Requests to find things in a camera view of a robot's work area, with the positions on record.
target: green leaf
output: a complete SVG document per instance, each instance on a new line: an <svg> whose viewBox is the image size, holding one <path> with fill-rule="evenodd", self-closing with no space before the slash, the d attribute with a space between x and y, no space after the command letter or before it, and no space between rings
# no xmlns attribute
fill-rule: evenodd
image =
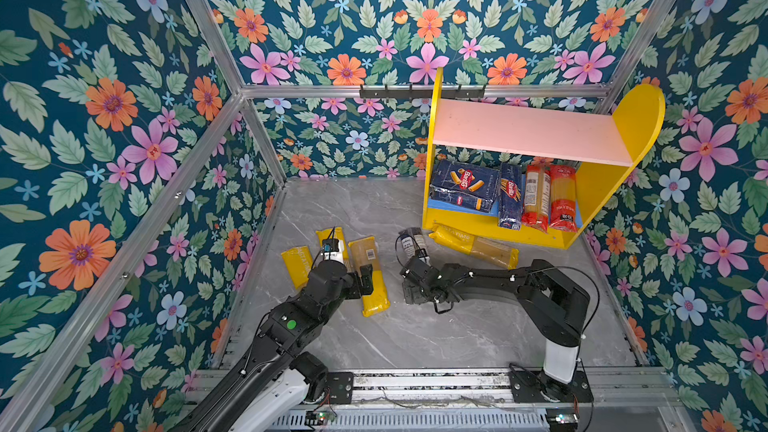
<svg viewBox="0 0 768 432"><path fill-rule="evenodd" d="M88 191L88 180L75 172L62 172L53 180L53 187L48 190L51 197L50 211L55 214L64 207L72 207Z"/></svg>

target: pink flower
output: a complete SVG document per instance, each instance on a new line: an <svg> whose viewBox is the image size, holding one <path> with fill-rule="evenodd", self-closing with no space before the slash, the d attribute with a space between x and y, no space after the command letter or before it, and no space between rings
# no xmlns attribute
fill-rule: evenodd
<svg viewBox="0 0 768 432"><path fill-rule="evenodd" d="M119 312L120 310L126 308L131 300L133 300L134 296L131 294L125 294L121 295L117 302L114 303L112 306L112 312L107 315L107 317L104 319L103 322L98 326L98 329L96 329L96 334L94 335L94 338L97 342L101 342L104 340L105 337L107 337L107 333L109 332L109 323L111 322L113 326L120 328L125 327L126 321L125 321L125 314L122 312Z"/></svg>
<svg viewBox="0 0 768 432"><path fill-rule="evenodd" d="M226 184L226 170L221 168L221 164L219 164L217 168L212 168L211 170L214 171L214 184L221 188Z"/></svg>
<svg viewBox="0 0 768 432"><path fill-rule="evenodd" d="M355 102L361 104L357 108L358 113L364 114L368 112L368 115L373 117L376 115L377 110L383 110L384 104L379 103L381 99L355 99Z"/></svg>
<svg viewBox="0 0 768 432"><path fill-rule="evenodd" d="M141 183L152 182L155 169L161 178L168 180L176 172L176 161L168 154L176 150L178 140L173 137L163 139L163 127L158 120L149 122L149 136L139 126L132 126L130 133L141 147L128 146L123 150L123 156L134 164L144 163L139 171Z"/></svg>
<svg viewBox="0 0 768 432"><path fill-rule="evenodd" d="M757 290L760 291L759 294L751 288L745 288L741 291L746 300L757 304L746 311L746 316L754 321L759 321L768 314L768 281L764 278L757 281Z"/></svg>
<svg viewBox="0 0 768 432"><path fill-rule="evenodd" d="M160 245L160 241L156 240L154 241L154 244L152 244L151 247L149 247L149 250L147 251L147 254L144 256L144 260L141 261L138 267L136 267L136 272L134 272L134 275L136 277L141 277L144 275L144 264L149 265L150 267L154 267L158 264L158 258L155 257L150 252L154 252L158 250L158 246Z"/></svg>
<svg viewBox="0 0 768 432"><path fill-rule="evenodd" d="M576 77L574 83L577 84L585 83L587 78L589 78L590 82L600 82L600 79L603 78L603 73L600 72L600 69L609 66L616 60L616 57L614 56L602 57L604 53L605 42L595 47L590 56L583 50L580 50L576 53L574 58L576 66L566 70L563 77L566 79L573 79Z"/></svg>
<svg viewBox="0 0 768 432"><path fill-rule="evenodd" d="M336 116L339 115L339 110L346 110L346 104L343 97L323 99L324 102L320 106L323 110L331 109L331 113Z"/></svg>
<svg viewBox="0 0 768 432"><path fill-rule="evenodd" d="M680 139L680 148L686 152L693 152L683 159L680 164L680 170L684 172L693 170L699 162L701 162L699 175L705 182L709 182L715 175L715 164L713 159L723 166L735 164L736 161L739 160L739 157L733 149L720 147L734 138L734 135L736 134L736 124L722 126L713 136L712 121L704 118L699 122L696 134L699 137L698 140L692 136L686 136Z"/></svg>
<svg viewBox="0 0 768 432"><path fill-rule="evenodd" d="M717 231L717 242L712 237L704 237L701 243L706 248L714 252L707 252L702 257L705 264L715 264L717 262L717 271L723 277L730 275L730 266L733 265L739 270L746 270L746 260L739 257L738 253L746 250L746 241L740 238L728 243L728 231L721 228Z"/></svg>
<svg viewBox="0 0 768 432"><path fill-rule="evenodd" d="M410 56L406 62L416 69L415 72L411 72L411 77L408 80L418 82L424 79L424 83L428 84L429 79L435 80L438 67L446 66L448 58L446 56L435 57L435 46L432 43L425 43L422 47L422 58Z"/></svg>
<svg viewBox="0 0 768 432"><path fill-rule="evenodd" d="M158 122L163 124L163 132L170 130L170 133L176 135L176 128L181 125L181 122L176 118L176 111L171 109L168 112L168 109L163 107L162 112L163 115L158 116Z"/></svg>
<svg viewBox="0 0 768 432"><path fill-rule="evenodd" d="M397 53L394 40L390 40L389 42L387 42L386 39L382 39L381 44L376 46L376 50L379 51L379 59L381 59L382 57L391 59L392 54Z"/></svg>
<svg viewBox="0 0 768 432"><path fill-rule="evenodd" d="M472 41L464 41L463 42L464 47L458 50L458 53L464 54L464 60L468 59L469 57L476 57L478 56L478 52L480 51L480 46L478 45L477 39L472 39Z"/></svg>
<svg viewBox="0 0 768 432"><path fill-rule="evenodd" d="M573 65L575 52L568 52L568 49L563 50L563 55L554 58L554 68L565 70L566 67Z"/></svg>
<svg viewBox="0 0 768 432"><path fill-rule="evenodd" d="M101 359L101 368L104 370L104 375L101 376L101 385L109 382L112 377L114 377L116 384L120 384L123 379L123 370L134 368L134 360L129 358L133 352L133 345L129 345L123 350L123 345L118 343L112 350L112 357Z"/></svg>
<svg viewBox="0 0 768 432"><path fill-rule="evenodd" d="M504 100L507 101L505 105L508 106L528 107L528 103L526 102L526 100L528 100L527 97L505 97Z"/></svg>
<svg viewBox="0 0 768 432"><path fill-rule="evenodd" d="M682 126L681 131L683 134L690 129L692 132L696 132L696 123L700 122L704 116L699 114L699 108L694 106L691 110L683 109L683 118L677 121L678 126Z"/></svg>
<svg viewBox="0 0 768 432"><path fill-rule="evenodd" d="M118 157L118 163L114 164L110 162L107 164L107 168L112 172L112 175L109 177L109 182L115 184L120 181L120 188L123 190L128 188L129 182L137 181L136 175L131 173L136 170L136 164L125 163L125 157Z"/></svg>
<svg viewBox="0 0 768 432"><path fill-rule="evenodd" d="M668 255L675 255L677 254L677 260L681 261L685 258L686 254L690 254L693 249L690 247L690 245L687 245L686 242L688 242L688 235L683 234L679 235L677 232L672 231L672 238L666 238L664 240L664 244L669 246L669 250L667 251Z"/></svg>
<svg viewBox="0 0 768 432"><path fill-rule="evenodd" d="M741 353L741 358L747 362L752 362L752 367L758 375L762 375L768 368L768 350L763 348L763 339L755 336L752 341L743 338L741 346L746 349Z"/></svg>
<svg viewBox="0 0 768 432"><path fill-rule="evenodd" d="M325 130L326 127L328 127L328 121L325 116L321 117L315 114L315 116L310 120L310 122L312 123L313 129L318 129L321 132Z"/></svg>
<svg viewBox="0 0 768 432"><path fill-rule="evenodd" d="M765 180L766 184L768 184L768 160L758 160L755 162L755 165L760 169L760 171L755 174L755 180Z"/></svg>
<svg viewBox="0 0 768 432"><path fill-rule="evenodd" d="M400 130L400 125L398 125L402 120L398 120L395 118L395 114L391 114L389 116L389 119L384 117L382 119L382 130L387 130L388 132L393 132L395 130Z"/></svg>
<svg viewBox="0 0 768 432"><path fill-rule="evenodd" d="M627 282L626 278L620 278L619 284L616 286L616 289L621 292L622 297L627 297L629 295L629 290L632 288L632 284Z"/></svg>
<svg viewBox="0 0 768 432"><path fill-rule="evenodd" d="M179 261L179 256L186 257L187 256L187 245L190 244L190 241L188 241L186 238L184 238L184 234L179 235L171 235L170 236L170 247L166 249L167 254L173 254L174 255L174 262Z"/></svg>
<svg viewBox="0 0 768 432"><path fill-rule="evenodd" d="M610 267L608 266L608 264L605 263L605 261L610 259L610 251L608 249L600 250L600 242L598 242L597 240L595 240L591 244L592 244L592 253L594 254L595 260L598 261L598 266L600 267L600 270L603 272L603 274L610 275Z"/></svg>
<svg viewBox="0 0 768 432"><path fill-rule="evenodd" d="M253 55L253 58L243 56L240 58L240 62L249 69L255 69L250 74L250 79L253 83L262 83L266 79L266 83L276 86L280 84L277 81L278 79L286 80L290 78L290 74L285 69L278 67L280 65L279 53L270 52L264 58L264 51L255 43L250 44L250 53Z"/></svg>
<svg viewBox="0 0 768 432"><path fill-rule="evenodd" d="M293 72L294 70L301 70L301 65L299 64L300 60L301 58L294 57L293 52L290 50L287 53L280 53L280 64L282 66L288 66L289 72Z"/></svg>

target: aluminum frame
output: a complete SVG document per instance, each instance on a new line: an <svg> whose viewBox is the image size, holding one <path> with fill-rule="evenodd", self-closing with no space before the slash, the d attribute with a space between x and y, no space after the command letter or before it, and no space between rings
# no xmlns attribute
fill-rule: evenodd
<svg viewBox="0 0 768 432"><path fill-rule="evenodd" d="M152 242L168 223L179 204L179 197L192 185L242 105L242 96L231 97L216 119L208 125L192 152L57 334L40 364L5 405L0 414L0 430L25 432L34 426L43 408L50 403L82 356L82 351L93 340L97 327L112 310L112 305L118 300L139 263L144 260Z"/></svg>

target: light blue flower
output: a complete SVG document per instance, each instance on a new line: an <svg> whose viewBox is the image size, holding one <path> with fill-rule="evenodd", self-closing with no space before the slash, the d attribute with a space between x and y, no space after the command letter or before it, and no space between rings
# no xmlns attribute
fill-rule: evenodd
<svg viewBox="0 0 768 432"><path fill-rule="evenodd" d="M87 202L83 202L83 208L85 209L85 212L81 212L80 218L88 217L88 220L92 222L94 220L94 216L101 215L101 211L98 210L98 202L94 202L92 205L89 205Z"/></svg>
<svg viewBox="0 0 768 432"><path fill-rule="evenodd" d="M683 103L687 105L688 107L693 106L693 104L696 103L696 99L698 99L699 96L695 96L693 92L690 90L688 91L688 95L683 97Z"/></svg>
<svg viewBox="0 0 768 432"><path fill-rule="evenodd" d="M117 342L120 341L120 329L116 329L112 327L112 333L107 336L107 340L110 344L115 345Z"/></svg>
<svg viewBox="0 0 768 432"><path fill-rule="evenodd" d="M88 50L88 42L79 42L77 40L72 40L72 43L74 44L74 54L76 56L83 56L83 59L87 59L89 55L91 55L93 52Z"/></svg>
<svg viewBox="0 0 768 432"><path fill-rule="evenodd" d="M34 291L39 288L45 288L45 283L43 283L45 274L35 275L33 271L30 271L29 274L27 274L27 277L29 277L28 281L24 281L18 285L19 288L28 288L29 290L27 290L27 294L34 295Z"/></svg>
<svg viewBox="0 0 768 432"><path fill-rule="evenodd" d="M128 413L123 416L123 420L127 420L129 423L139 415L139 404L131 404L128 406Z"/></svg>
<svg viewBox="0 0 768 432"><path fill-rule="evenodd" d="M23 193L22 200L26 202L29 197L37 198L39 195L35 192L40 189L40 186L32 186L32 182L29 179L24 180L24 187L16 186L13 188L16 192Z"/></svg>
<svg viewBox="0 0 768 432"><path fill-rule="evenodd" d="M139 312L139 308L136 307L136 310L134 310L133 312L130 312L128 314L128 318L130 319L130 322L128 322L128 326L138 324L139 323L139 319L141 318L142 315L144 315L144 313L143 312Z"/></svg>
<svg viewBox="0 0 768 432"><path fill-rule="evenodd" d="M51 52L49 55L53 60L50 60L48 64L51 67L56 67L59 73L62 73L65 70L72 69L70 66L67 65L67 62L69 62L69 59L67 57L63 56L61 59L59 59L58 56L56 56L56 54L53 52Z"/></svg>
<svg viewBox="0 0 768 432"><path fill-rule="evenodd" d="M337 8L337 9L341 9L341 12L344 12L344 11L350 9L350 1L349 0L338 0L333 6L335 8Z"/></svg>
<svg viewBox="0 0 768 432"><path fill-rule="evenodd" d="M93 183L95 184L100 180L104 180L104 172L106 171L103 168L99 168L98 164L94 164L92 169L85 171L85 175L93 177Z"/></svg>

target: barilla logo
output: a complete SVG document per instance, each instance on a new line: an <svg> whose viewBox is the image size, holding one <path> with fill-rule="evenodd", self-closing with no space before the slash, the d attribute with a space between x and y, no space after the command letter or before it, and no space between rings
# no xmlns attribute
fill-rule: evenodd
<svg viewBox="0 0 768 432"><path fill-rule="evenodd" d="M461 188L467 188L469 187L469 183L472 181L472 171L471 170L465 170L462 174L462 181L458 184Z"/></svg>

